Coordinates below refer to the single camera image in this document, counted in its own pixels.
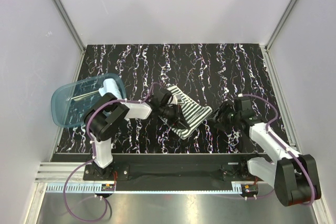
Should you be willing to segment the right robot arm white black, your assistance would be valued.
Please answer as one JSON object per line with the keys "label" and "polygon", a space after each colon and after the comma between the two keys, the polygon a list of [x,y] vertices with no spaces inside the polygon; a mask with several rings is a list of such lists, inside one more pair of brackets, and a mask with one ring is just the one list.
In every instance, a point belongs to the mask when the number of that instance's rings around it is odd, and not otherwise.
{"label": "right robot arm white black", "polygon": [[258,116],[252,94],[241,94],[234,102],[224,102],[214,112],[212,120],[221,131],[239,129],[243,136],[257,143],[271,159],[261,156],[243,158],[238,165],[244,180],[259,178],[271,186],[283,206],[312,204],[321,198],[321,187],[316,160],[302,155],[283,141],[271,128],[270,120]]}

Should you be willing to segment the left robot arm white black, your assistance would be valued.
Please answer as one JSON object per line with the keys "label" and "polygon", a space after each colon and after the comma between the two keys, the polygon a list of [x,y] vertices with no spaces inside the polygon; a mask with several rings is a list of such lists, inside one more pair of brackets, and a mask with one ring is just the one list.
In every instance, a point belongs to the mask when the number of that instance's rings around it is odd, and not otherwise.
{"label": "left robot arm white black", "polygon": [[113,175],[111,142],[122,121],[150,117],[163,118],[173,129],[190,129],[179,99],[167,89],[155,91],[141,101],[118,99],[106,93],[85,113],[83,122],[93,146],[92,165],[99,178],[107,180]]}

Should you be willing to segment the light blue towel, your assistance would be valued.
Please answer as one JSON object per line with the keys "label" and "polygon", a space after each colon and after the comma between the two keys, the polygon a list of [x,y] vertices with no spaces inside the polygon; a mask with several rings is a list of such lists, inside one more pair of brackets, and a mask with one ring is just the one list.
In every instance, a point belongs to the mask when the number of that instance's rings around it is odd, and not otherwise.
{"label": "light blue towel", "polygon": [[103,81],[102,87],[98,92],[101,96],[107,93],[113,94],[117,99],[123,99],[122,81],[120,79],[107,78]]}

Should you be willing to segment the green white striped towel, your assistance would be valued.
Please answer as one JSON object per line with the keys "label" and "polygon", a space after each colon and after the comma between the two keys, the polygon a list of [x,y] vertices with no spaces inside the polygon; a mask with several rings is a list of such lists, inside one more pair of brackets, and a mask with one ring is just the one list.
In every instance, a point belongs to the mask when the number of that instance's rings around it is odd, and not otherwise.
{"label": "green white striped towel", "polygon": [[176,135],[185,140],[212,114],[213,110],[210,106],[199,105],[177,86],[170,86],[167,89],[174,96],[177,96],[177,101],[178,104],[181,105],[183,116],[190,126],[189,130],[172,129]]}

